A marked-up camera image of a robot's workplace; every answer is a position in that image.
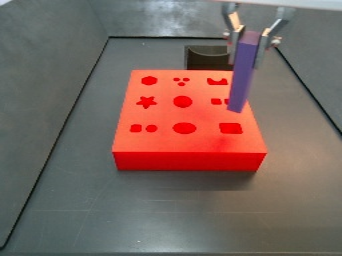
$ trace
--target shape sorter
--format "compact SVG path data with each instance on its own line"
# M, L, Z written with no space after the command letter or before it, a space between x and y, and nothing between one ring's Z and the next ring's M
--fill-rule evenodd
M249 103L227 110L233 72L134 70L112 154L118 170L257 171L267 154Z

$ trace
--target gray floor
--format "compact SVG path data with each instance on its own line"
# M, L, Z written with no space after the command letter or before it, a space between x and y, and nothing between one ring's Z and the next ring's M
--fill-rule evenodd
M342 252L341 136L273 51L250 99L259 172L116 171L130 71L183 69L193 44L225 41L110 41L3 254Z

